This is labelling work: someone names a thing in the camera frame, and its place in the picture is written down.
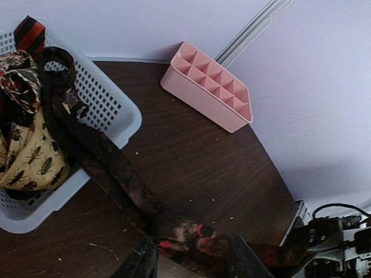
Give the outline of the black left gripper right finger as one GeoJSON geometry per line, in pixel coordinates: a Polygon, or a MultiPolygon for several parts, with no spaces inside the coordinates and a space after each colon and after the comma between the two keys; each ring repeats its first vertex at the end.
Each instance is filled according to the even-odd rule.
{"type": "Polygon", "coordinates": [[[232,278],[274,277],[239,235],[232,235],[229,239],[227,266],[228,277],[232,278]]]}

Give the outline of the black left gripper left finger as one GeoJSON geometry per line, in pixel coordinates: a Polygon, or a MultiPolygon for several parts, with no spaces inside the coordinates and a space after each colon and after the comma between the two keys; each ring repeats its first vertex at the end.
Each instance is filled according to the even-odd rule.
{"type": "Polygon", "coordinates": [[[111,277],[156,278],[158,277],[158,258],[158,249],[154,239],[145,236],[111,277]]]}

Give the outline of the dark brown red patterned tie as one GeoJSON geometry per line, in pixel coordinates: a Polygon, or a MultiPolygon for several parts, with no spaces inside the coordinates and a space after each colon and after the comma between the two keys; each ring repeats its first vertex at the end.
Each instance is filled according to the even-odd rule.
{"type": "MultiPolygon", "coordinates": [[[[83,168],[141,233],[152,237],[158,254],[204,277],[226,277],[230,237],[184,218],[145,185],[121,150],[102,132],[78,121],[88,106],[75,88],[73,57],[46,47],[38,57],[43,116],[50,135],[83,168]]],[[[275,277],[289,277],[305,265],[302,246],[249,245],[275,277]]]]}

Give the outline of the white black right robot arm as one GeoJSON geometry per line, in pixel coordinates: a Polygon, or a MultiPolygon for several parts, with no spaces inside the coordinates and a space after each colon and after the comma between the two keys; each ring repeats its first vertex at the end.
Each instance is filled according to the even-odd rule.
{"type": "Polygon", "coordinates": [[[309,252],[315,256],[305,277],[370,277],[370,224],[361,216],[310,222],[309,252]],[[324,222],[330,223],[326,228],[324,222]]]}

